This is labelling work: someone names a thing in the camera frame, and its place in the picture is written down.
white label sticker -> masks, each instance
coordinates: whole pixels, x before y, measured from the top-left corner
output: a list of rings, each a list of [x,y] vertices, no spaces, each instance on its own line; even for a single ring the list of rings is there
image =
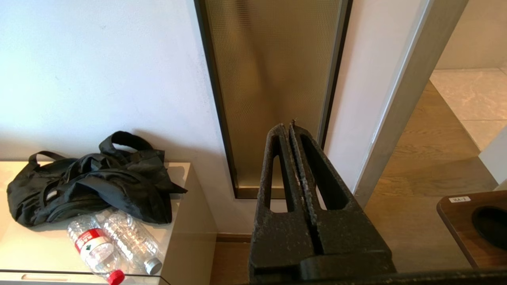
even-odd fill
[[[449,201],[451,201],[451,203],[461,203],[461,202],[469,202],[471,200],[470,197],[468,196],[461,196],[449,198]]]
[[[93,239],[90,239],[87,243],[83,245],[83,248],[81,249],[81,252],[79,253],[81,255],[81,259],[86,262],[86,258],[90,255],[90,253],[99,245],[103,243],[107,243],[107,237],[100,236]]]

wooden floor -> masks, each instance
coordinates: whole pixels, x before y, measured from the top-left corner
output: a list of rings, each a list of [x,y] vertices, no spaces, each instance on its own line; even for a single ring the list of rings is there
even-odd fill
[[[447,195],[491,191],[497,183],[479,149],[428,83],[365,212],[399,272],[469,268],[437,214]],[[248,281],[248,243],[218,242],[211,284]]]

baseboard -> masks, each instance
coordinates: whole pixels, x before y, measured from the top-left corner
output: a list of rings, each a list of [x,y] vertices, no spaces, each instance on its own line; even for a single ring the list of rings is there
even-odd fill
[[[218,233],[216,234],[216,242],[247,242],[250,243],[251,234],[232,234]]]

white wall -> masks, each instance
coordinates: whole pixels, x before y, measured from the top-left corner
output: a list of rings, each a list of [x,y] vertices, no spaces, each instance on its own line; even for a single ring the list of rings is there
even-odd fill
[[[503,128],[488,147],[481,152],[479,158],[498,184],[507,180],[507,127]]]
[[[436,69],[502,67],[507,62],[507,1],[469,0]]]
[[[351,189],[425,3],[352,6],[326,143]],[[192,0],[1,1],[0,108],[2,160],[80,156],[131,131],[193,162],[219,231],[252,230],[256,201],[233,198]]]
[[[191,161],[219,230],[235,201],[192,0],[0,2],[0,159],[78,157],[116,130]]]
[[[355,192],[387,112],[426,0],[355,0],[325,151]]]

red bottle cap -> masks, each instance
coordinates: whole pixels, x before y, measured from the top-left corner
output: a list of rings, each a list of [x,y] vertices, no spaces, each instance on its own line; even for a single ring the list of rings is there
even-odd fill
[[[119,285],[121,282],[123,282],[123,279],[125,279],[125,274],[123,274],[123,271],[116,270],[109,275],[109,278],[107,279],[107,283],[109,285]]]

